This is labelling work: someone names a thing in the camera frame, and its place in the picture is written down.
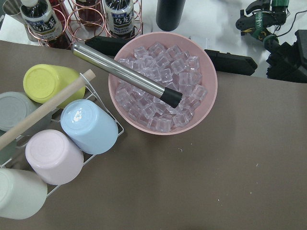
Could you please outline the steel muddler black tip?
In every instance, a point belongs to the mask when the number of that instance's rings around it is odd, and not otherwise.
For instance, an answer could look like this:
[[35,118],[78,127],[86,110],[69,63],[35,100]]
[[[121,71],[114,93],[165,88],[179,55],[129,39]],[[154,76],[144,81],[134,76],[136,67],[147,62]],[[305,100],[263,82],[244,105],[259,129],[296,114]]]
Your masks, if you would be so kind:
[[82,60],[107,71],[152,96],[159,98],[173,108],[176,108],[182,99],[182,93],[155,82],[154,80],[120,64],[83,43],[77,42],[73,44],[71,50],[75,56]]

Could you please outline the pink bowl of ice cubes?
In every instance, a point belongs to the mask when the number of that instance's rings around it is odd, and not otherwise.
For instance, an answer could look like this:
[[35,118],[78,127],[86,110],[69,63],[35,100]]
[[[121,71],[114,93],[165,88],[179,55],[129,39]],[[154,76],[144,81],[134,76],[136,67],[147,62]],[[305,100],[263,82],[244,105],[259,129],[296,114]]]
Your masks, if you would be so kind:
[[200,72],[202,74],[201,83],[207,89],[208,92],[205,98],[201,101],[200,105],[196,108],[192,120],[186,126],[178,127],[176,129],[171,130],[168,133],[154,132],[148,129],[147,127],[139,124],[138,122],[132,120],[128,116],[127,112],[118,105],[115,99],[115,95],[116,95],[116,88],[119,85],[119,79],[111,74],[109,74],[108,78],[109,94],[113,102],[113,105],[115,106],[119,114],[124,118],[124,120],[126,120],[129,124],[131,124],[135,128],[154,135],[165,136],[165,135],[175,135],[183,133],[198,125],[211,111],[217,96],[217,89],[218,89],[217,74],[211,59],[199,45],[197,45],[195,42],[182,35],[171,32],[152,32],[138,36],[137,38],[132,39],[126,45],[123,46],[123,48],[115,56],[115,60],[118,60],[119,58],[125,58],[128,55],[132,55],[134,49],[139,46],[144,46],[148,48],[151,45],[153,45],[155,42],[159,42],[167,48],[171,47],[172,45],[178,45],[180,49],[187,50],[189,51],[190,54],[199,57]]

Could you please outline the light blue plastic cup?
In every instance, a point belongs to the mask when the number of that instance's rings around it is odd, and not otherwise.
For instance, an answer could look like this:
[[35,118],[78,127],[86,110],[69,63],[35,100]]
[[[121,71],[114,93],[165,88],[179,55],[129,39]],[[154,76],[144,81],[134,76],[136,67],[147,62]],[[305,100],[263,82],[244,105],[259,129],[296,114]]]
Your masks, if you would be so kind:
[[73,142],[91,155],[107,152],[118,139],[115,120],[90,100],[69,103],[61,113],[60,124]]

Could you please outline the black plastic bar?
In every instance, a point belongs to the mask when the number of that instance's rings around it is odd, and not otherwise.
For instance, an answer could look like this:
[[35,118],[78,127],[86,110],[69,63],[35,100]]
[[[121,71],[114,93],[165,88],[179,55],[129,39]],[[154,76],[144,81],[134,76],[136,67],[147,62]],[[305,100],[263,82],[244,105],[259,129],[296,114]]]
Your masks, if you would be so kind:
[[[129,39],[95,36],[85,44],[105,55],[114,57],[129,41]],[[251,57],[208,49],[204,51],[211,59],[216,71],[250,76],[258,67]]]

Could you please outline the black thermos bottle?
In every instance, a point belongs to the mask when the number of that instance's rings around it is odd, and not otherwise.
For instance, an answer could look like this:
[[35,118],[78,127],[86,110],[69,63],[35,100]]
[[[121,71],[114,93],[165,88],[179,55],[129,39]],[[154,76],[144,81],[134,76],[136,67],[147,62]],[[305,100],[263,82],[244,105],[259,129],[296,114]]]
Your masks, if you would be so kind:
[[173,31],[179,26],[185,0],[159,0],[156,9],[156,24],[163,31]]

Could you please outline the brown table mat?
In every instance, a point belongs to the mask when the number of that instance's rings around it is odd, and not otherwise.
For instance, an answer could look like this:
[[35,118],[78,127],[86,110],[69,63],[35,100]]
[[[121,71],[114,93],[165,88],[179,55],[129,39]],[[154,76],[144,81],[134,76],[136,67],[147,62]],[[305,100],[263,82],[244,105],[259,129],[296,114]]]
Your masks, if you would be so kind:
[[142,132],[114,108],[107,73],[92,84],[124,126],[107,153],[25,220],[3,230],[304,230],[307,86],[218,73],[207,117],[172,136]]

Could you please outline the right oolong tea bottle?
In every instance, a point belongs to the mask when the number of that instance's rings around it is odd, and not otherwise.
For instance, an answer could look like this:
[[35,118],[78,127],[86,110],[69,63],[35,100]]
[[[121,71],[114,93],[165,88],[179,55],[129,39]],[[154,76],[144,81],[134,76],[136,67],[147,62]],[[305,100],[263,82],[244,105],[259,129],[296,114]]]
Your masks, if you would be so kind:
[[107,26],[114,37],[132,38],[134,33],[134,4],[132,0],[103,1]]

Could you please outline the pink plastic cup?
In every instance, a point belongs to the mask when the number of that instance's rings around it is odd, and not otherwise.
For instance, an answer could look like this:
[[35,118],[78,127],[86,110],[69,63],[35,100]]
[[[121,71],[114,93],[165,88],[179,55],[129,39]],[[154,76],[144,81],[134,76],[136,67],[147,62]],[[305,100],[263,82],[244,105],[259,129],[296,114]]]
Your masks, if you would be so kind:
[[83,168],[83,153],[62,132],[47,129],[33,135],[25,148],[33,170],[51,185],[62,185],[76,178]]

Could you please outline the yellow plastic cup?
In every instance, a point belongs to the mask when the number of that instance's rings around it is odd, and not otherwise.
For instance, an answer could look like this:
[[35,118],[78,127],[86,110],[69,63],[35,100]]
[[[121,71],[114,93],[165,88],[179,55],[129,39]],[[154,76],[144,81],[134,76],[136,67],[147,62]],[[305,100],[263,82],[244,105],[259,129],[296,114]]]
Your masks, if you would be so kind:
[[27,96],[43,104],[66,88],[80,76],[72,68],[38,64],[32,66],[24,75],[23,87]]

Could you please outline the red drink bottle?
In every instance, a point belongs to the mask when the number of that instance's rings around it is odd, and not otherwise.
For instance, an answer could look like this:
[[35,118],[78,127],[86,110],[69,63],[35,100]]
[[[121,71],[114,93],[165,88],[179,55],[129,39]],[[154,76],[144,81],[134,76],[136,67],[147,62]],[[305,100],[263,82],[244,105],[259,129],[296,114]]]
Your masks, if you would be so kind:
[[101,7],[99,0],[77,0],[78,15],[81,23],[101,22]]

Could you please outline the grey green plastic cup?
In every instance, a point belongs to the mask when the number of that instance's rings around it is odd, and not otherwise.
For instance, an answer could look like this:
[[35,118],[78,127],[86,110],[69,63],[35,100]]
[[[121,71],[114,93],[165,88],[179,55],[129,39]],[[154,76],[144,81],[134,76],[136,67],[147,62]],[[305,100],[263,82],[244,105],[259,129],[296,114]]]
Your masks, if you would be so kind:
[[[29,114],[39,108],[41,104],[32,101],[24,92],[4,92],[0,94],[0,129],[8,131]],[[48,127],[52,114],[48,113],[37,123],[22,133],[32,136]]]

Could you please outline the left oolong tea bottle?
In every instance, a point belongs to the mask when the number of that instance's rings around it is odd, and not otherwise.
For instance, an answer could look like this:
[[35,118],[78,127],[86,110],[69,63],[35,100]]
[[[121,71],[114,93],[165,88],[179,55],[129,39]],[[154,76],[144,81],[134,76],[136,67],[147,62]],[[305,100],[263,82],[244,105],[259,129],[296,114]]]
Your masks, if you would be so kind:
[[29,28],[43,40],[60,36],[63,27],[48,0],[22,0],[21,15]]

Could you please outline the black printed stand box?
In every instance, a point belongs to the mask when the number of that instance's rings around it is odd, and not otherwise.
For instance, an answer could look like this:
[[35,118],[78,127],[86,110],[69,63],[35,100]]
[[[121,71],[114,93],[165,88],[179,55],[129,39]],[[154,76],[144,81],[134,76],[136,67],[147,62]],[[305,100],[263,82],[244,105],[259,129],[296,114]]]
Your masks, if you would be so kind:
[[307,82],[307,31],[295,32],[297,41],[293,45],[284,42],[279,44],[273,35],[266,37],[263,44],[270,55],[266,62],[267,78],[296,83]]

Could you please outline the white plastic cup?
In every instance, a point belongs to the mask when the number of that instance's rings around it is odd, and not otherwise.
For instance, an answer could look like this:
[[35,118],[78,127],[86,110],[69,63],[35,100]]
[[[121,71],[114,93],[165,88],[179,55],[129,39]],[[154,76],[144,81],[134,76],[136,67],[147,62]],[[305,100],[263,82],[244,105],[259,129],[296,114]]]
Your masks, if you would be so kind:
[[47,184],[34,172],[1,168],[0,216],[26,219],[37,213],[47,198]]

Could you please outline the steel cup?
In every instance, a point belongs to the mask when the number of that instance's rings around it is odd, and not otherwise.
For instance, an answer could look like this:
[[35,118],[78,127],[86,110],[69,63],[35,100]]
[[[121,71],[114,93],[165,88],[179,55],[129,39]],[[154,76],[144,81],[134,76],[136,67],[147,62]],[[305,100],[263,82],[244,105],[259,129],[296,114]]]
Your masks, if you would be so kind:
[[13,19],[20,22],[26,31],[27,37],[31,42],[37,42],[38,39],[36,39],[28,29],[28,25],[26,24],[25,20],[23,19],[20,11],[20,7],[22,5],[22,2],[20,0],[5,0],[2,6],[2,9],[4,13],[12,17]]

